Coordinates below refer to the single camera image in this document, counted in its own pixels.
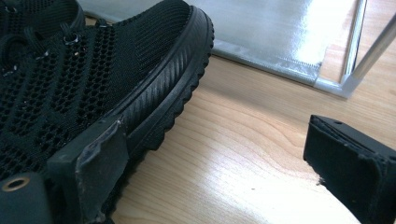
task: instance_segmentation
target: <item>wooden floor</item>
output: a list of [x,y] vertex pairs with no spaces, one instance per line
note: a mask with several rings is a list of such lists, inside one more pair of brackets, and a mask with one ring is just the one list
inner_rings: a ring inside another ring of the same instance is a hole
[[[396,1],[368,0],[360,57]],[[340,35],[322,73],[339,76]],[[162,146],[129,179],[116,223],[355,223],[303,160],[312,114],[396,149],[396,41],[349,100],[219,57]]]

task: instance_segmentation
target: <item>shoe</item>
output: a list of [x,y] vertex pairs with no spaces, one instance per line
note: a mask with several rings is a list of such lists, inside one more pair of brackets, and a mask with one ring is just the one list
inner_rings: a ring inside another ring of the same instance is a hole
[[0,37],[22,34],[31,26],[44,38],[60,31],[59,24],[66,22],[72,28],[83,28],[85,17],[75,0],[1,0]]
[[102,222],[198,86],[213,26],[202,10],[165,0],[112,25],[61,27],[44,40],[27,27],[0,41],[0,210],[39,174],[55,223]]

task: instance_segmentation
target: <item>shoelace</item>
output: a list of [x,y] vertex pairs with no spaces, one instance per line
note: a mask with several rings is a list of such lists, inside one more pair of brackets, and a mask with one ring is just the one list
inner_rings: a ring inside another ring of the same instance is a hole
[[[74,33],[67,23],[61,23],[60,26],[64,33],[64,43],[66,45],[73,45],[79,41],[78,34]],[[104,28],[111,25],[107,24],[106,20],[99,19],[95,26]],[[30,54],[36,60],[40,60],[50,54],[41,42],[43,37],[38,32],[35,32],[32,27],[25,27],[23,34],[24,36],[5,35],[0,40],[0,77],[7,77],[17,71],[18,62],[24,55]],[[30,52],[19,51],[19,49],[23,49],[26,46],[29,47]]]
[[43,37],[35,32],[32,27],[25,27],[22,35],[5,35],[0,40],[0,66],[1,75],[7,77],[14,73],[19,65],[20,57],[29,54],[23,49],[28,46],[30,54],[37,60],[46,57],[49,53],[41,44]]

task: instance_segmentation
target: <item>black mesh fabric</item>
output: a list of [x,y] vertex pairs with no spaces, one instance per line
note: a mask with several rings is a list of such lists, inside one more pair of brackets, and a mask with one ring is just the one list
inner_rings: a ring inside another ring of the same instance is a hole
[[[76,32],[72,45],[60,32],[41,42],[47,57],[32,52],[20,58],[16,72],[0,76],[0,180],[46,173],[51,155],[134,91],[173,47],[189,16],[187,4],[166,0],[128,21]],[[104,205],[106,214],[119,190],[120,183]]]
[[77,16],[76,0],[3,0],[0,2],[0,36],[21,34],[24,27],[32,26],[49,37],[60,30],[60,22],[71,23]]

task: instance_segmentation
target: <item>black rubber sole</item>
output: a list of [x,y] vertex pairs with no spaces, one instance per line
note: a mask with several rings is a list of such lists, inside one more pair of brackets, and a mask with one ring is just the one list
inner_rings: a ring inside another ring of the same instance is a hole
[[[189,22],[176,44],[148,78],[106,116],[122,115],[127,126],[126,143],[130,160],[109,194],[102,212],[114,211],[115,202],[127,177],[135,172],[149,150],[158,149],[164,134],[175,124],[192,91],[204,75],[213,48],[214,29],[211,20],[196,7],[191,7]],[[152,110],[143,121],[141,116]]]

